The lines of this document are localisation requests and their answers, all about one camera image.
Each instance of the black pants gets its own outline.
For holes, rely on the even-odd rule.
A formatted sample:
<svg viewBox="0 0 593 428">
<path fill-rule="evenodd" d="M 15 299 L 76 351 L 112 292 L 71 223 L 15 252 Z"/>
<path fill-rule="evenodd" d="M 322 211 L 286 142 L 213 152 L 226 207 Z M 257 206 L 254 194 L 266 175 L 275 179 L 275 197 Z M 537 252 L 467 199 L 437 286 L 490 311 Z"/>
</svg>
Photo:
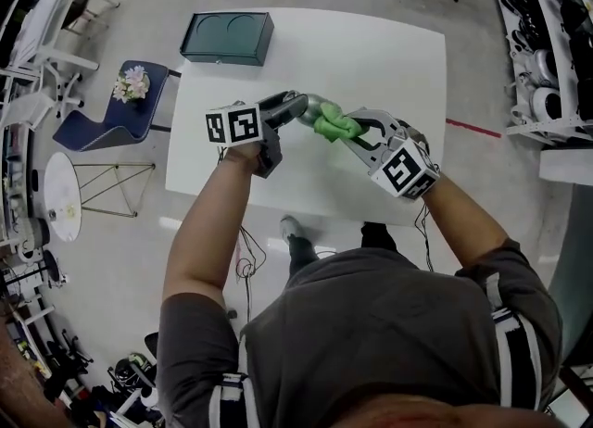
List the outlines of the black pants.
<svg viewBox="0 0 593 428">
<path fill-rule="evenodd" d="M 385 224 L 365 222 L 360 231 L 362 232 L 361 247 L 384 248 L 397 252 L 396 243 L 389 235 Z M 306 265 L 319 260 L 313 244 L 304 237 L 288 237 L 288 248 L 290 250 L 291 277 Z"/>
</svg>

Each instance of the red line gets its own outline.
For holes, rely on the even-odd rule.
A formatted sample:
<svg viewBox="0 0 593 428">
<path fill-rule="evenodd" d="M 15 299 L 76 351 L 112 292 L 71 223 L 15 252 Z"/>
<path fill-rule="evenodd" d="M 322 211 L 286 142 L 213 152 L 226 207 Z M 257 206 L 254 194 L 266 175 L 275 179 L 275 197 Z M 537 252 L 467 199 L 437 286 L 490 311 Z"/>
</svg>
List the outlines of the red line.
<svg viewBox="0 0 593 428">
<path fill-rule="evenodd" d="M 494 136 L 495 138 L 502 138 L 502 135 L 500 133 L 491 132 L 490 130 L 486 130 L 486 129 L 480 128 L 480 127 L 475 127 L 473 125 L 470 125 L 469 123 L 463 123 L 462 121 L 445 119 L 445 123 L 448 123 L 449 125 L 454 125 L 456 127 L 466 128 L 468 130 L 471 130 L 472 132 L 483 133 L 484 135 Z"/>
</svg>

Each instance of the flower bouquet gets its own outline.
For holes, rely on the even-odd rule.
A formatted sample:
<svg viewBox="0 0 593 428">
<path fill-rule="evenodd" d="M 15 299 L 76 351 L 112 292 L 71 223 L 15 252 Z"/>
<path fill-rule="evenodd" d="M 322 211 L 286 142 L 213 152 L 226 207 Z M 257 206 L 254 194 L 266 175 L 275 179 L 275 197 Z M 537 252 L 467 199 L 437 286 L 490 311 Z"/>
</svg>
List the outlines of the flower bouquet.
<svg viewBox="0 0 593 428">
<path fill-rule="evenodd" d="M 149 87 L 150 79 L 148 79 L 145 68 L 135 66 L 133 69 L 128 69 L 124 73 L 120 72 L 113 87 L 113 98 L 121 100 L 124 104 L 129 101 L 146 98 Z"/>
</svg>

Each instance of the sneaker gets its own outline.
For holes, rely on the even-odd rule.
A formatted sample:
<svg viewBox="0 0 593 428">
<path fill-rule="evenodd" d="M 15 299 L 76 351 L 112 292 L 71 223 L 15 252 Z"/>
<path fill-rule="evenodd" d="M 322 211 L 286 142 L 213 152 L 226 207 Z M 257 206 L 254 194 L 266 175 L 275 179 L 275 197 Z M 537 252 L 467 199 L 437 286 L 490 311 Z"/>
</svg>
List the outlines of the sneaker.
<svg viewBox="0 0 593 428">
<path fill-rule="evenodd" d="M 293 216 L 284 216 L 280 220 L 280 235 L 288 245 L 288 237 L 305 237 L 305 231 Z"/>
</svg>

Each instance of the gray t-shirt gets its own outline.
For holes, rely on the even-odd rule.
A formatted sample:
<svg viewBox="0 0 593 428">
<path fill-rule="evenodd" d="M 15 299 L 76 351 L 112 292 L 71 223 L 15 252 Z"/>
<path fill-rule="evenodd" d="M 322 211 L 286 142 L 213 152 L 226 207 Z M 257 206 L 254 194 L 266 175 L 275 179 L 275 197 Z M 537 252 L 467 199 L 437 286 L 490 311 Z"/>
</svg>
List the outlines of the gray t-shirt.
<svg viewBox="0 0 593 428">
<path fill-rule="evenodd" d="M 302 269 L 246 326 L 261 427 L 328 426 L 379 393 L 498 404 L 498 345 L 484 291 L 496 272 L 505 306 L 536 329 L 545 406 L 560 364 L 561 320 L 516 243 L 456 276 L 360 248 Z M 237 364 L 238 344 L 219 305 L 194 294 L 163 303 L 158 387 L 170 426 L 208 426 L 212 389 Z"/>
</svg>

